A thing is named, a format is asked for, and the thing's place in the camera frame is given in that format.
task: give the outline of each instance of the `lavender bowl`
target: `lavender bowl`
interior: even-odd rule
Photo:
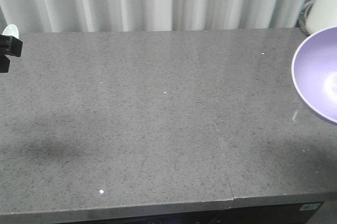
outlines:
[[[291,74],[305,103],[337,124],[337,26],[320,30],[301,43]]]

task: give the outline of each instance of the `bowl rim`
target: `bowl rim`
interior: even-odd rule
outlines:
[[[337,123],[337,119],[333,119],[325,114],[323,114],[322,112],[320,112],[319,110],[317,110],[313,105],[310,104],[310,102],[303,96],[302,92],[300,91],[298,85],[297,85],[297,82],[296,82],[296,79],[295,79],[295,74],[294,74],[294,65],[295,65],[295,61],[296,61],[296,58],[297,58],[297,55],[299,53],[299,51],[301,50],[301,48],[303,47],[303,45],[308,41],[310,40],[311,38],[313,38],[314,36],[322,33],[322,32],[325,32],[329,29],[334,29],[334,28],[337,28],[337,25],[334,25],[334,26],[330,26],[330,27],[327,27],[327,28],[324,28],[324,29],[321,29],[315,33],[313,33],[312,35],[308,36],[300,45],[299,47],[297,48],[297,50],[295,51],[294,53],[294,56],[293,56],[293,60],[292,60],[292,64],[291,64],[291,76],[292,76],[292,79],[293,79],[293,83],[294,83],[294,86],[297,90],[297,93],[301,96],[301,98],[304,100],[304,102],[312,109],[314,110],[317,114],[319,114],[320,116],[334,122],[334,123]]]

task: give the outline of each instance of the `white curtain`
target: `white curtain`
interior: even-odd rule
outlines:
[[[0,0],[21,32],[293,27],[305,0]]]

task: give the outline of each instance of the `gray speckled countertop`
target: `gray speckled countertop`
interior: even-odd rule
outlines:
[[[297,28],[23,34],[0,75],[0,223],[337,199]]]

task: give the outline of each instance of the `black clip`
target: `black clip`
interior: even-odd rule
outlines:
[[[22,41],[14,36],[0,35],[0,73],[8,73],[10,61],[5,55],[20,57]]]

